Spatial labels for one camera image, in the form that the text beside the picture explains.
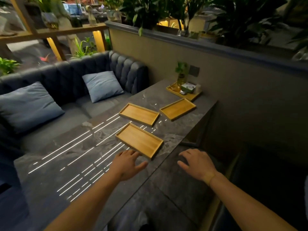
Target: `sofa backrest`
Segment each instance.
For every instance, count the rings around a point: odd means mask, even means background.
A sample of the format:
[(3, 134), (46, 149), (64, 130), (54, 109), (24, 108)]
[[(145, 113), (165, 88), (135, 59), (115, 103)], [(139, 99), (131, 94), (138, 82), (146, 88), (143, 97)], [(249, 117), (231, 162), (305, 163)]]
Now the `sofa backrest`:
[(122, 88), (129, 93), (136, 94), (149, 86), (146, 66), (132, 58), (106, 51), (2, 76), (0, 95), (39, 81), (61, 106), (88, 94), (83, 75), (110, 70), (113, 70)]

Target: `person's left hand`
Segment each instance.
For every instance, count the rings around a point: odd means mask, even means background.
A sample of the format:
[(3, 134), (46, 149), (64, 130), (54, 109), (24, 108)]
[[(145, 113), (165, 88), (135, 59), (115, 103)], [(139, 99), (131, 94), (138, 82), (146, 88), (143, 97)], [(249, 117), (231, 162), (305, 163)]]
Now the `person's left hand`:
[(145, 169), (146, 161), (135, 166), (135, 161), (141, 154), (134, 150), (126, 150), (118, 153), (109, 167), (109, 174), (120, 181), (126, 181)]

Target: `wall outlet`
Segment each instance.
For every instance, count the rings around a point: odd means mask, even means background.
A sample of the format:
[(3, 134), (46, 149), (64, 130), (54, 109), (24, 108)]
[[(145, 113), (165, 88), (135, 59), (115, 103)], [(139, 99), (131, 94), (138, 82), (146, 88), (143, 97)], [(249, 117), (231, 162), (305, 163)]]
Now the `wall outlet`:
[(200, 67), (192, 66), (189, 67), (189, 74), (195, 77), (198, 77), (200, 71)]

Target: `wooden post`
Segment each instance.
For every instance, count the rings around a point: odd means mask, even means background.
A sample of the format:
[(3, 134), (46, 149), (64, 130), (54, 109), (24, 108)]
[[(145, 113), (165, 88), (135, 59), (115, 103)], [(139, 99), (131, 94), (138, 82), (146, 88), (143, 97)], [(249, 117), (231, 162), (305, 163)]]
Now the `wooden post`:
[(93, 33), (93, 36), (94, 36), (94, 39), (95, 39), (97, 51), (101, 52), (101, 53), (104, 52), (105, 49), (107, 48), (107, 42), (106, 42), (106, 39), (105, 39), (104, 31), (103, 31), (103, 35), (102, 35), (101, 31), (93, 31), (92, 33)]
[(58, 38), (55, 36), (55, 37), (49, 37), (47, 38), (48, 40), (48, 43), (53, 51), (53, 53), (55, 54), (57, 60), (59, 62), (61, 61), (66, 61), (66, 58), (65, 58), (65, 55), (61, 49), (61, 46), (60, 46), (60, 42), (58, 40)]
[(25, 25), (26, 29), (28, 32), (32, 33), (32, 34), (37, 34), (37, 31), (34, 27), (34, 25), (32, 24), (32, 19), (28, 13), (28, 11), (25, 8), (25, 5), (23, 3), (23, 0), (10, 0), (15, 11), (17, 12), (19, 18), (21, 19), (21, 21), (23, 22), (23, 24)]

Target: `forearm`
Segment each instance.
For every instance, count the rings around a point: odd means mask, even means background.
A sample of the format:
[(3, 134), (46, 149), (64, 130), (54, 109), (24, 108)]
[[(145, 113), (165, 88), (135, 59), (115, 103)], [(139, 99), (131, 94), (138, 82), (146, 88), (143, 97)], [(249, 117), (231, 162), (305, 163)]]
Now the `forearm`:
[(273, 211), (229, 182), (221, 173), (211, 179), (210, 187), (243, 231), (296, 231)]
[(45, 231), (91, 230), (120, 178), (105, 173), (90, 189), (73, 201)]

